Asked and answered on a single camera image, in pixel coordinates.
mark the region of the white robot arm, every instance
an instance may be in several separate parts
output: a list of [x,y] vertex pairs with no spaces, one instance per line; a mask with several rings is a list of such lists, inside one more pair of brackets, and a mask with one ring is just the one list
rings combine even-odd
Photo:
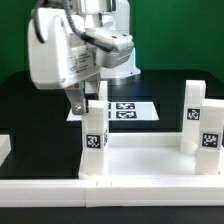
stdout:
[[31,79],[38,89],[65,89],[74,114],[88,112],[85,81],[97,92],[102,68],[127,62],[133,52],[132,36],[126,30],[103,26],[102,18],[113,15],[120,2],[125,2],[129,13],[127,0],[39,0],[36,4],[28,31]]

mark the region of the metal part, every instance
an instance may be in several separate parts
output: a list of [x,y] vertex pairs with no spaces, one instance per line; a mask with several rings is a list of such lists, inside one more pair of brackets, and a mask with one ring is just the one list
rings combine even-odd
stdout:
[[110,86],[119,86],[119,85],[128,84],[130,82],[140,81],[141,79],[142,79],[142,75],[137,74],[137,75],[129,76],[127,78],[123,78],[123,79],[115,78],[115,79],[101,79],[101,80],[107,81],[108,85]]
[[100,73],[95,74],[85,82],[85,94],[88,99],[98,99],[100,88]]
[[85,83],[81,81],[65,89],[74,115],[88,113],[88,101],[85,96]]
[[112,12],[111,0],[73,0],[72,7],[75,14]]

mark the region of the white post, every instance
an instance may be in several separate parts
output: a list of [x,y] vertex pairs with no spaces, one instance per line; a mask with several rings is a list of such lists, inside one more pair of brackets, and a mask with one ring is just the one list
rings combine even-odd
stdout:
[[108,85],[107,81],[100,82],[99,100],[108,101]]
[[196,174],[217,175],[219,173],[223,127],[224,100],[203,100]]
[[108,102],[89,101],[89,113],[82,116],[82,169],[86,175],[107,173]]
[[0,166],[11,151],[9,135],[0,135]]
[[199,136],[201,104],[205,98],[205,81],[186,81],[181,152],[195,155]]

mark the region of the white tray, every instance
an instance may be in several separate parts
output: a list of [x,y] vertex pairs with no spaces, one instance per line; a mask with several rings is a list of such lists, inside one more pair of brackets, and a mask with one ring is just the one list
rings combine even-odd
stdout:
[[194,175],[195,159],[178,151],[180,139],[180,133],[111,134],[108,175],[80,170],[80,180],[0,181],[0,206],[224,205],[224,177]]

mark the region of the black table surface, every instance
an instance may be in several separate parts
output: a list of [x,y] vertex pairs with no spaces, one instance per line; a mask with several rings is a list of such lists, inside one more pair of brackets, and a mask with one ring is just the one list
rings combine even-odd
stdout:
[[[205,80],[206,98],[224,99],[224,85],[195,70],[143,71],[142,80],[108,88],[109,101],[152,101],[159,121],[113,121],[110,132],[181,132],[186,80]],[[63,90],[37,90],[28,71],[0,85],[0,134],[12,151],[0,179],[78,178],[81,122],[67,122]],[[223,223],[224,207],[1,208],[0,223]]]

